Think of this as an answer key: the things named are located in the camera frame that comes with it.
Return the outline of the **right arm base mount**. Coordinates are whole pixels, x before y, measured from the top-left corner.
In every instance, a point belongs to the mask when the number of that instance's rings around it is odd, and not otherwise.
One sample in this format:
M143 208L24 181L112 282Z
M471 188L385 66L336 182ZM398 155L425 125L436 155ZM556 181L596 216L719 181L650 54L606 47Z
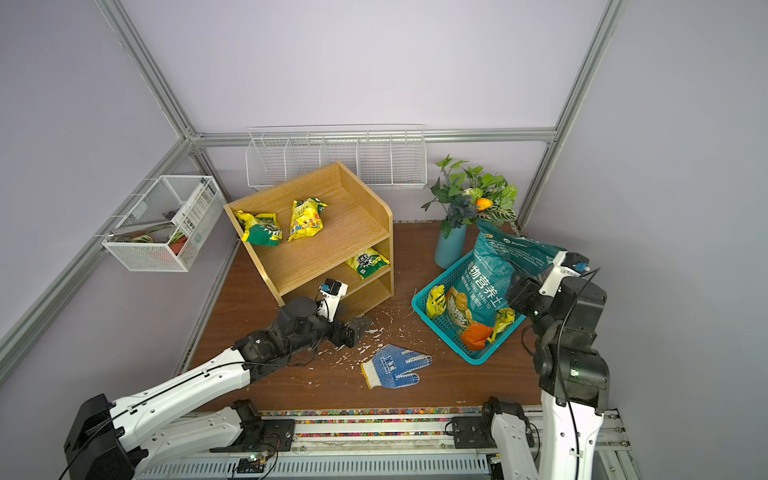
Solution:
M481 407L479 416L453 417L444 433L453 438L457 449L483 449L496 447L492 436L492 422L502 414L509 414L523 422L523 438L528 447L535 445L533 427L521 404L492 396Z

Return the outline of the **teal plastic basket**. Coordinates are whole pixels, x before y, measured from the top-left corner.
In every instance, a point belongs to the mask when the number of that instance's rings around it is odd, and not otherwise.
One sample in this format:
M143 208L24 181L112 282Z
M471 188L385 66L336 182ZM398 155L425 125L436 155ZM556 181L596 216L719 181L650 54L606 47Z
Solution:
M435 286L443 285L446 288L454 286L461 278L463 273L473 262L473 253L465 254L460 260L440 274L435 280L427 284L422 290L416 293L411 301L413 310L419 315L422 321L459 357L473 366L485 363L504 342L520 327L527 319L525 315L515 313L515 321L506 327L496 336L494 342L487 342L482 350L469 350L460 339L460 335L454 328L448 314L443 314L435 319L427 315L426 305L428 294Z

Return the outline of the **large green soil bag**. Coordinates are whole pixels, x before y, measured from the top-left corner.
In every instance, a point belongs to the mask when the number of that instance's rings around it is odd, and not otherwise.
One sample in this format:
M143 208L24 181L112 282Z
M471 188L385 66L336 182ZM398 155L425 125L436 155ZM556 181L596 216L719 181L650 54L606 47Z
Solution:
M563 250L480 221L468 263L445 289L446 313L460 344L477 352L496 340L508 328L498 316L508 313L506 296L512 276L518 273L544 280Z

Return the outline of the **small yellow bag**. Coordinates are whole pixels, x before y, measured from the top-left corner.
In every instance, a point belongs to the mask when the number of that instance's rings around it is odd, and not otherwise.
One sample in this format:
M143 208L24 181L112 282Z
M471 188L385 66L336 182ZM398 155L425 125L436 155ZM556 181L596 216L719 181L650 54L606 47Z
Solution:
M430 320L434 320L442 316L447 308L445 286L435 285L433 286L426 299L426 315Z

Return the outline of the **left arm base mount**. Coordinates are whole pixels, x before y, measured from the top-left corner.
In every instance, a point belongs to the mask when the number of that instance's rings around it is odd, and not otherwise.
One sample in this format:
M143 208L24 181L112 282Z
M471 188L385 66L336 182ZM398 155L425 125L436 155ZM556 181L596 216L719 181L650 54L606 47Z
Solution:
M228 444L210 449L211 453L253 452L262 448L287 452L291 449L295 420L264 420L250 400L237 400L230 407L239 417L241 432Z

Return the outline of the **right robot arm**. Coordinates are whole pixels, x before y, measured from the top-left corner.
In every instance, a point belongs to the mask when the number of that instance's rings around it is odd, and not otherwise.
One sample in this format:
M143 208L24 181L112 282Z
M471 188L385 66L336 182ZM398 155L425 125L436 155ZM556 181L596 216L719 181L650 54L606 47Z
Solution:
M531 276L511 277L507 302L532 322L544 421L541 479L590 479L607 409L610 371L593 348L607 293L594 274L567 276L552 295Z

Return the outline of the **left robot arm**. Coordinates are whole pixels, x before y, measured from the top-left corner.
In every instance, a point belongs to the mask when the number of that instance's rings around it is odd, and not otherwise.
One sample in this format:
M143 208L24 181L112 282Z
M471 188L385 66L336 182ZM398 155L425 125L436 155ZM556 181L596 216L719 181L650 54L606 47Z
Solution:
M132 479L166 461L205 450L277 453L281 438L269 430L252 403L239 400L218 412L188 413L287 366L322 342L357 346L367 318L335 319L327 301L289 301L266 329L256 330L200 366L139 393L110 401L96 395L79 408L64 442L71 479Z

